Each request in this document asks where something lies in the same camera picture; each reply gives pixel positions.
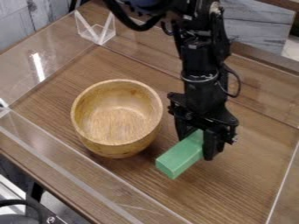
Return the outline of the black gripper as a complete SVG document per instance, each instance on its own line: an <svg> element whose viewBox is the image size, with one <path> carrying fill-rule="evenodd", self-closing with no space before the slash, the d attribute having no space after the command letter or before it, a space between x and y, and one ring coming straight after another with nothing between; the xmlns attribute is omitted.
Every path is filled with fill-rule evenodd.
<svg viewBox="0 0 299 224"><path fill-rule="evenodd" d="M193 131L203 131L203 156L207 161L233 144L237 118L227 109L227 99L237 94L228 91L225 74L181 76L183 93L171 92L168 113L173 116L177 137L183 140Z"/></svg>

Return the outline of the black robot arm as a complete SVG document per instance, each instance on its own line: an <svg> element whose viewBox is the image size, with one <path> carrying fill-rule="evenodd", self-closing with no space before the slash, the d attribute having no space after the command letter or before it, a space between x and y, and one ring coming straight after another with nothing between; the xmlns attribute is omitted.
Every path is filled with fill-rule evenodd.
<svg viewBox="0 0 299 224"><path fill-rule="evenodd" d="M220 0L103 0L123 25L136 32L160 26L173 37L181 60L184 91L171 92L168 113L184 139L195 130L203 134L203 157L211 161L235 142L239 119L227 109L229 76L237 73L225 60L231 41L225 32Z"/></svg>

